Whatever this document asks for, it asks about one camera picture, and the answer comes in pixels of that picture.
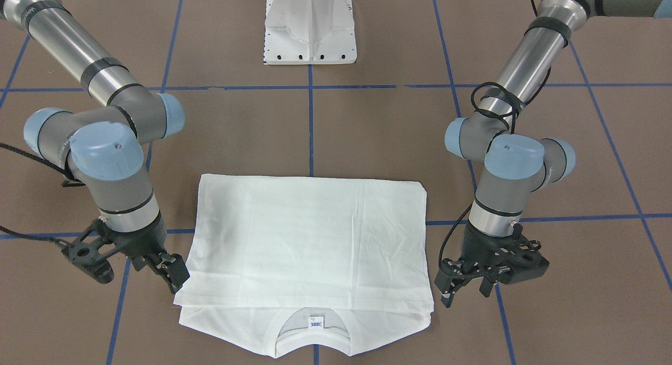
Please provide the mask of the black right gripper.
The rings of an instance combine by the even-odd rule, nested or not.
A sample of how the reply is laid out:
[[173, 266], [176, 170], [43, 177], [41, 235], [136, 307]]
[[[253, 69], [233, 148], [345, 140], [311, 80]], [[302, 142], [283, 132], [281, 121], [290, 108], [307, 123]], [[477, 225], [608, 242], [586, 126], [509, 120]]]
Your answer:
[[160, 276], [176, 294], [190, 278], [185, 260], [180, 254], [168, 254], [165, 248], [166, 228], [161, 214], [148, 226], [132, 233], [113, 231], [101, 219], [72, 242], [61, 243], [61, 253], [82, 272], [101, 284], [114, 279], [108, 259], [122, 253], [136, 272], [146, 266]]

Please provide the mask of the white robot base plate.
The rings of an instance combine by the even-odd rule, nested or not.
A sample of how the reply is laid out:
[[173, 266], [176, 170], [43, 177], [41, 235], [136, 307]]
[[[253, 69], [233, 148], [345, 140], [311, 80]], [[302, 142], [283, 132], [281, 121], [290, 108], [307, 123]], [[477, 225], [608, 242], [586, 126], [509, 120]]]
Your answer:
[[353, 64], [352, 0], [266, 0], [264, 64]]

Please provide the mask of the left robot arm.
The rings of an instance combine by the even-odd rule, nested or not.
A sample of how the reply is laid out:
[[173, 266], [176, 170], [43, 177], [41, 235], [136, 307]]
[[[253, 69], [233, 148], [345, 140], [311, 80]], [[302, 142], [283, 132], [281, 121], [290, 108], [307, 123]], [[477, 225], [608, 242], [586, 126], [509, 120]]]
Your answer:
[[461, 255], [439, 255], [435, 286], [450, 307], [461, 287], [480, 279], [488, 297], [498, 283], [541, 277], [549, 263], [538, 241], [522, 233], [520, 217], [533, 191], [557, 183], [574, 169], [568, 142], [536, 140], [516, 133], [521, 112], [547, 82], [554, 60], [574, 32], [593, 16], [669, 18], [670, 0], [540, 0], [535, 18], [494, 81], [478, 85], [470, 96], [474, 114], [447, 126], [445, 146], [484, 169], [466, 220]]

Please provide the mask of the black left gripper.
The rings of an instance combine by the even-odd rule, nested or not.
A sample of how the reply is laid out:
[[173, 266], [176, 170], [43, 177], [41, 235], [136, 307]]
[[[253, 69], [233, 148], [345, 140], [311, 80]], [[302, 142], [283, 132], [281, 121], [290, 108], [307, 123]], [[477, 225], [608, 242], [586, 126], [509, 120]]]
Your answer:
[[549, 261], [540, 253], [541, 243], [528, 240], [523, 226], [516, 222], [509, 236], [481, 233], [468, 222], [457, 260], [441, 259], [434, 285], [441, 291], [440, 301], [450, 308], [456, 291], [473, 279], [481, 279], [479, 292], [490, 297], [495, 284], [515, 284], [547, 272]]

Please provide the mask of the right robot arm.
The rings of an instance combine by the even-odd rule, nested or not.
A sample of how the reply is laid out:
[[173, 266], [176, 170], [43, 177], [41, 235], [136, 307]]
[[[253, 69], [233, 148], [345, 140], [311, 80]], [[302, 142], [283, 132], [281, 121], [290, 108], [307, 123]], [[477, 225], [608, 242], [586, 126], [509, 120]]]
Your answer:
[[61, 173], [65, 187], [87, 187], [99, 211], [74, 241], [46, 240], [99, 283], [113, 281], [109, 258], [122, 253], [134, 269], [149, 267], [176, 294], [190, 275], [183, 257], [165, 249], [165, 222], [142, 145], [181, 131], [182, 105], [139, 83], [61, 0], [2, 0], [2, 19], [41, 44], [101, 104], [82, 113], [43, 108], [25, 123], [31, 159]]

